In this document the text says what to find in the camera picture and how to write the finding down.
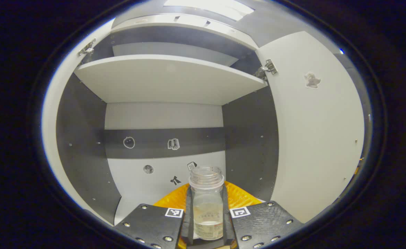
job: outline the jar label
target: jar label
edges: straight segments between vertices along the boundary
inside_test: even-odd
[[[219,239],[223,237],[223,222],[203,222],[200,224],[195,224],[195,233],[201,239]]]

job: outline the glass jar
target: glass jar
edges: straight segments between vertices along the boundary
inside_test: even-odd
[[[203,240],[223,237],[223,199],[225,177],[217,167],[198,166],[190,171],[194,232]]]

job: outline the shelf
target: shelf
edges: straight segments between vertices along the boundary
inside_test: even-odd
[[[223,24],[212,19],[186,14],[160,14],[137,17],[134,19],[126,20],[121,24],[115,26],[111,30],[111,33],[116,33],[122,30],[136,27],[147,26],[173,26],[203,30],[209,33],[223,36],[225,38],[229,38],[252,50],[258,49],[257,44],[248,34],[243,33],[236,28],[230,27],[227,24]]]
[[[227,66],[173,55],[116,56],[81,65],[74,73],[107,103],[224,105],[267,85]]]

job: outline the orange mat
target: orange mat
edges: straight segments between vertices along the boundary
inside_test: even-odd
[[[225,186],[228,192],[228,206],[229,209],[232,208],[241,208],[243,206],[248,206],[248,205],[255,205],[255,204],[260,204],[261,201],[249,194],[248,192],[244,191],[240,187],[236,186],[235,184],[229,183],[225,181]],[[181,208],[186,211],[186,192],[187,188],[189,187],[189,184],[185,184],[159,201],[157,201],[154,206],[160,206],[164,208]],[[178,246],[180,249],[186,249],[186,243],[182,238],[180,237],[180,240],[178,242]],[[231,248],[236,247],[236,241],[231,244]]]

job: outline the screw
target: screw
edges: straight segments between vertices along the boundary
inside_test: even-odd
[[[260,247],[260,246],[262,246],[262,245],[264,245],[264,243],[255,244],[255,245],[254,245],[254,248],[258,248],[258,247]]]
[[[250,239],[252,239],[252,236],[250,236],[250,235],[245,235],[245,236],[242,236],[242,237],[241,237],[241,240],[242,240],[242,241],[248,241],[248,240],[250,240]]]
[[[165,241],[168,241],[168,242],[171,242],[171,241],[174,240],[174,239],[173,239],[172,237],[170,237],[170,236],[164,236],[163,239],[164,239]]]

